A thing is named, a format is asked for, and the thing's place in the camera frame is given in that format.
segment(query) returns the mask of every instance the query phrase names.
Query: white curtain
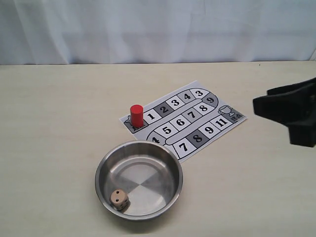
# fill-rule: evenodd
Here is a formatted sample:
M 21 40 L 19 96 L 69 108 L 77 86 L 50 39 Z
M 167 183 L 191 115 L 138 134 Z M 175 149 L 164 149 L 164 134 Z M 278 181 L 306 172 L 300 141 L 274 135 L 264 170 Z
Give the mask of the white curtain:
M 0 64 L 316 59 L 316 0 L 0 0 Z

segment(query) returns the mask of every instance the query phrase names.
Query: red cylinder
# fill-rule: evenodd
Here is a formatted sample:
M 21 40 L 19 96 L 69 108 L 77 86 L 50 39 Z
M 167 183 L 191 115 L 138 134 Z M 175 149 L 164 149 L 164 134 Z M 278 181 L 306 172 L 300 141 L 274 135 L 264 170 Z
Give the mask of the red cylinder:
M 130 118 L 132 126 L 139 128 L 144 125 L 144 108 L 141 105 L 133 105 L 130 107 Z

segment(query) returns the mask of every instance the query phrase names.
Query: table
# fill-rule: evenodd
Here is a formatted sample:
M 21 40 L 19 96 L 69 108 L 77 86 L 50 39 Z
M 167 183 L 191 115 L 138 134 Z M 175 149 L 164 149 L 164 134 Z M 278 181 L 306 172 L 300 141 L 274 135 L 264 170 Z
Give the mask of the table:
M 0 66 L 0 230 L 5 237 L 316 235 L 316 150 L 255 116 L 267 89 L 316 62 Z M 119 118 L 198 80 L 248 120 L 182 164 L 176 204 L 149 222 L 106 211 L 94 174 L 133 140 Z

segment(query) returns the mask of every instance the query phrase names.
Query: metal bowl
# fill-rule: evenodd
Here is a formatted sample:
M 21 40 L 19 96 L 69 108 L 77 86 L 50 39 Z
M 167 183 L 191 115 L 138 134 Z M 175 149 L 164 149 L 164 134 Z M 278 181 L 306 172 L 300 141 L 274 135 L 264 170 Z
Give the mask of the metal bowl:
M 160 216 L 177 200 L 183 184 L 176 156 L 150 141 L 131 141 L 111 150 L 95 174 L 95 189 L 102 204 L 123 219 L 142 221 Z M 121 211 L 111 202 L 111 193 L 124 190 L 129 205 Z

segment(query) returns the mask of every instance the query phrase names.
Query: board game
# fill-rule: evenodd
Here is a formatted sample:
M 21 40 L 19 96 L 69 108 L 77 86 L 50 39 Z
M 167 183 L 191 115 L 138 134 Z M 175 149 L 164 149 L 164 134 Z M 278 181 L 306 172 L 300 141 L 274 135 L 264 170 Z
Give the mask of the board game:
M 144 124 L 120 118 L 138 140 L 159 143 L 183 162 L 242 123 L 246 116 L 219 99 L 198 81 L 144 106 Z

